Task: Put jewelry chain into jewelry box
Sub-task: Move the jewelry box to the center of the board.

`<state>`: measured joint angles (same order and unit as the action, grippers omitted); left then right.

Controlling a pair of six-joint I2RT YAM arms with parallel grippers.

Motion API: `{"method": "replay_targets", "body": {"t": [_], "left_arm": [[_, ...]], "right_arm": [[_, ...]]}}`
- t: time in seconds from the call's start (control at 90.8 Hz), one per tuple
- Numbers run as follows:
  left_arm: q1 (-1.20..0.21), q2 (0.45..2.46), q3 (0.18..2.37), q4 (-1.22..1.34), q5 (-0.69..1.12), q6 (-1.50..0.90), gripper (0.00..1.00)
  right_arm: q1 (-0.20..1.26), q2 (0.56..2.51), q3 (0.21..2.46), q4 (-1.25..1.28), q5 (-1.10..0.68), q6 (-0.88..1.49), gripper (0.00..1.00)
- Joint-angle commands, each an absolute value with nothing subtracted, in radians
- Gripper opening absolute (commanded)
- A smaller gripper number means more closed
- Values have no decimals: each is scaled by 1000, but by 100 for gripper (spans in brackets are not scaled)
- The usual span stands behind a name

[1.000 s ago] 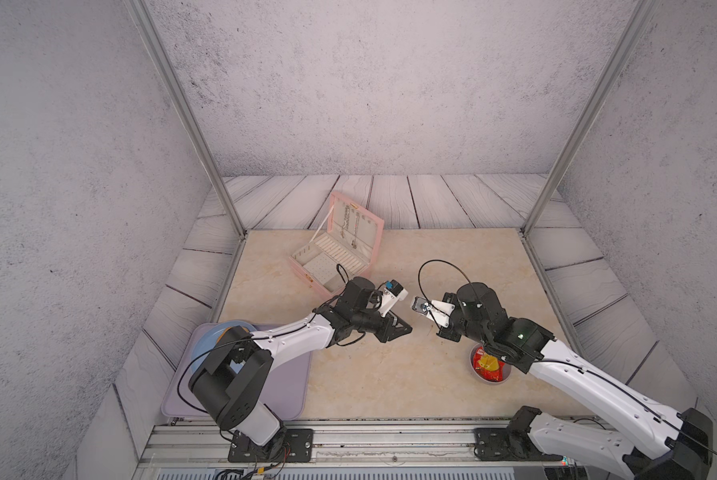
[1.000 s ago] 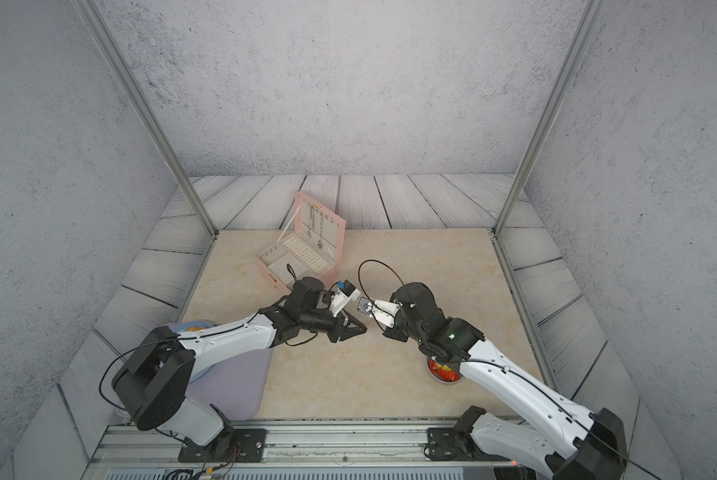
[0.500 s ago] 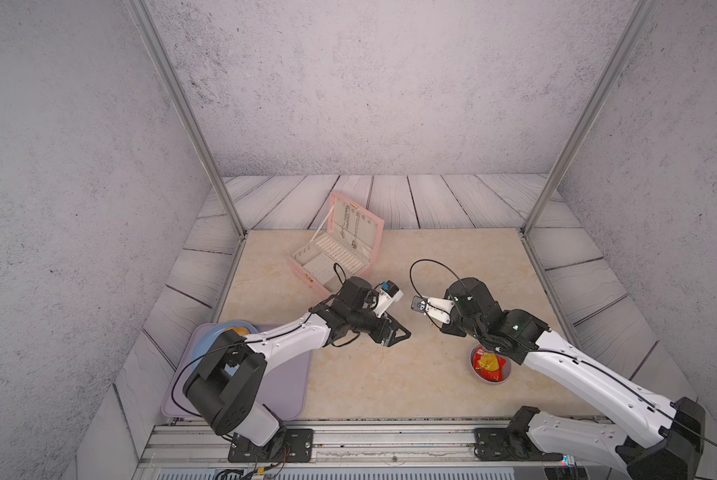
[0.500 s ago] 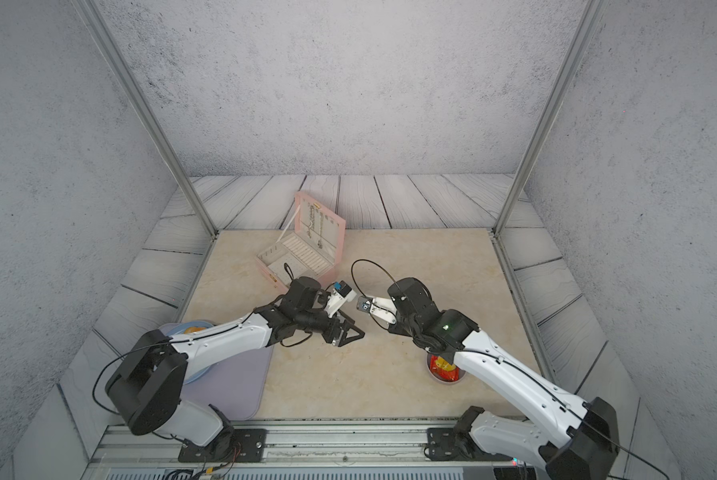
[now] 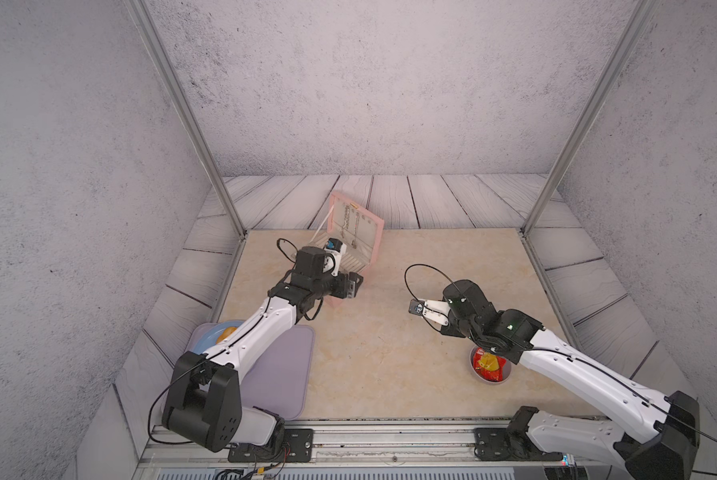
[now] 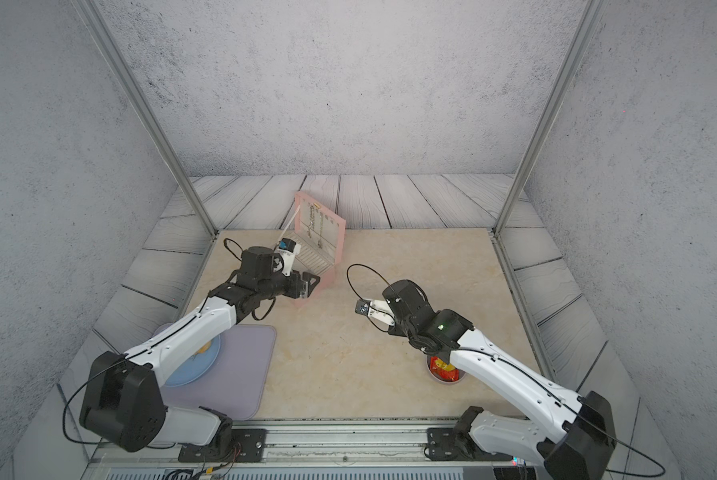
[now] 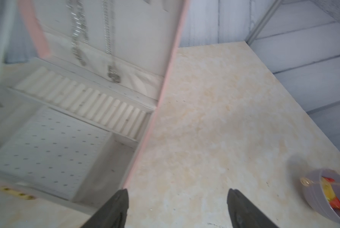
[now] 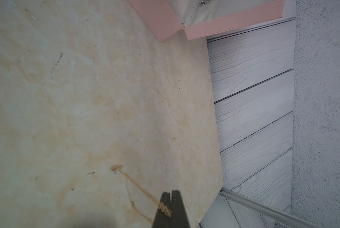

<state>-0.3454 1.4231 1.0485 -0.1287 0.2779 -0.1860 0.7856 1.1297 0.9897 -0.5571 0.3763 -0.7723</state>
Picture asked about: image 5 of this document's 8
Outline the pink jewelry box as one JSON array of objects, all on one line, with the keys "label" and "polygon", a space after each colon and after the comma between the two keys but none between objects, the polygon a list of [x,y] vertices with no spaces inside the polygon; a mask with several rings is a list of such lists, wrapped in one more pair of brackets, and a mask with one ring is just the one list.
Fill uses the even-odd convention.
[{"label": "pink jewelry box", "polygon": [[328,213],[310,238],[308,246],[324,247],[328,238],[346,245],[340,273],[356,272],[367,277],[378,261],[385,222],[344,194],[332,192]]}]

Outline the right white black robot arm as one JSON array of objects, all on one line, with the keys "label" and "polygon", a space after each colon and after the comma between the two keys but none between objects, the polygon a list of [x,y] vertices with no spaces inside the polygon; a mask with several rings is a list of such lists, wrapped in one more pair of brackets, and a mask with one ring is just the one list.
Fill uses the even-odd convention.
[{"label": "right white black robot arm", "polygon": [[514,452],[564,453],[609,464],[634,479],[688,479],[700,447],[700,407],[692,396],[638,384],[578,352],[539,320],[498,310],[471,280],[448,285],[440,301],[413,313],[436,322],[444,336],[467,338],[484,352],[540,373],[604,414],[588,420],[523,407],[507,433]]}]

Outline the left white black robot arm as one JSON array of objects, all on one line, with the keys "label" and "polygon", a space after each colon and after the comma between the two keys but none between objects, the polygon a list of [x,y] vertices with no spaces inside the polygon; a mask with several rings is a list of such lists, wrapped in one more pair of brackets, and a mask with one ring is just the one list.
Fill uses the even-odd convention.
[{"label": "left white black robot arm", "polygon": [[270,458],[277,456],[284,445],[284,419],[244,407],[240,384],[282,334],[302,319],[314,319],[308,312],[320,312],[324,298],[356,296],[364,277],[340,271],[346,250],[336,238],[322,248],[300,248],[294,266],[240,329],[200,354],[182,354],[170,385],[160,394],[166,399],[162,426],[212,452],[246,444],[262,448]]}]

